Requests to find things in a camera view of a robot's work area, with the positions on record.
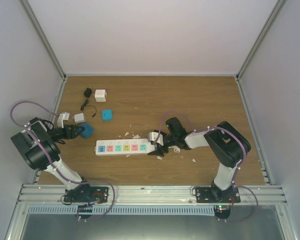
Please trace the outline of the white power strip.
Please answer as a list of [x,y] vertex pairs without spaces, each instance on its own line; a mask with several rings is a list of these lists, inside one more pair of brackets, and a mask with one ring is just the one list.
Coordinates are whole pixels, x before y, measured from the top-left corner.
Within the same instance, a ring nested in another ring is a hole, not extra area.
[[147,138],[97,140],[96,156],[148,155],[155,151],[155,145]]

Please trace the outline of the white cube adapter tiger sticker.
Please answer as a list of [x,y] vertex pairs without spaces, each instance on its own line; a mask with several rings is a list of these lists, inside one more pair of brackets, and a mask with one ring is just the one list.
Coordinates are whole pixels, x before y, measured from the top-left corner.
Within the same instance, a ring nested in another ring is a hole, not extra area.
[[105,89],[96,89],[94,98],[97,103],[105,103],[107,101],[107,91]]

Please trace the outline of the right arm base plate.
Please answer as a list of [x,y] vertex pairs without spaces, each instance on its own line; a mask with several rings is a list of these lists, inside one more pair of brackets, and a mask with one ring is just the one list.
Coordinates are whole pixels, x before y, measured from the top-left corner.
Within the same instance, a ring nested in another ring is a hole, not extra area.
[[192,189],[192,194],[196,198],[197,203],[240,203],[241,198],[239,190],[230,186],[226,190],[220,190],[212,186],[195,186]]

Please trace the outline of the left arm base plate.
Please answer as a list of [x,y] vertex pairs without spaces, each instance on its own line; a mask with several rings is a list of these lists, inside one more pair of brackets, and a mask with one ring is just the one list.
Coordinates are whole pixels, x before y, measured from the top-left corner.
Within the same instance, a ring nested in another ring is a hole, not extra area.
[[60,200],[65,204],[73,203],[106,203],[108,201],[109,187],[79,185],[72,190],[65,190]]

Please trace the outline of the light blue adapter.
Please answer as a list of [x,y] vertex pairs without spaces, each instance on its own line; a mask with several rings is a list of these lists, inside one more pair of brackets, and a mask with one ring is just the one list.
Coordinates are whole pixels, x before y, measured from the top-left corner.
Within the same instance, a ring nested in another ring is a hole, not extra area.
[[105,109],[101,112],[101,118],[103,121],[111,121],[113,119],[113,112],[111,109]]

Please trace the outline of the black power adapter with cable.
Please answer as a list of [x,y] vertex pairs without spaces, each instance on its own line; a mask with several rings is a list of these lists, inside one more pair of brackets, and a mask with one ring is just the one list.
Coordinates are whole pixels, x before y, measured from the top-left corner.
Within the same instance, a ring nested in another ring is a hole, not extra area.
[[97,109],[95,106],[90,105],[90,97],[92,95],[92,89],[90,87],[87,87],[85,89],[85,91],[83,92],[83,103],[80,106],[80,110],[84,111],[85,108],[90,107],[90,108],[94,108],[94,114],[91,116],[92,118],[94,118],[97,114]]

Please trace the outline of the small white plug adapter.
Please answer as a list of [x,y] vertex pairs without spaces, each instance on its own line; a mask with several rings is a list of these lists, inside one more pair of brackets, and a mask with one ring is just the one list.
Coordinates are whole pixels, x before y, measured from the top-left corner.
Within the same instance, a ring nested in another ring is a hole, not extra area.
[[74,122],[76,124],[84,123],[85,122],[85,115],[84,113],[77,113],[73,116]]

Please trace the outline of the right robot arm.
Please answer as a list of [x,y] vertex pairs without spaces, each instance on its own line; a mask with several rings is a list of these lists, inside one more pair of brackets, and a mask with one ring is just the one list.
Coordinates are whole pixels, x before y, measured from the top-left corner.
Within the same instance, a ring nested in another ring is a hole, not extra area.
[[181,150],[210,147],[219,161],[210,187],[211,196],[218,203],[224,202],[235,192],[237,172],[251,150],[249,141],[227,121],[201,131],[186,131],[176,117],[168,119],[165,124],[169,134],[160,129],[148,134],[147,140],[154,145],[154,151],[149,154],[163,157],[173,146]]

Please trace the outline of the blue cube adapter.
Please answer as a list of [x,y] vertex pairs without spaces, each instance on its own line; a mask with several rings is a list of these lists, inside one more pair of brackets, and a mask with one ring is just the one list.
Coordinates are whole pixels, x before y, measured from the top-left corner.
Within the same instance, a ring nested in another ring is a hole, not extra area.
[[90,138],[94,132],[94,128],[86,122],[81,123],[80,126],[84,128],[84,130],[80,133],[80,136],[84,139]]

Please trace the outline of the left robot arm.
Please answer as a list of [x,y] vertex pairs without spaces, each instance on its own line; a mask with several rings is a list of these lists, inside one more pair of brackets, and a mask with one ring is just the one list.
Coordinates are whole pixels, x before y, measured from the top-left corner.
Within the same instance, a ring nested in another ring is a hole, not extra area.
[[84,130],[79,125],[54,128],[52,122],[35,117],[23,131],[10,138],[31,169],[48,172],[64,184],[64,200],[67,203],[88,202],[93,197],[90,184],[65,164],[57,146],[64,145],[66,140],[77,138]]

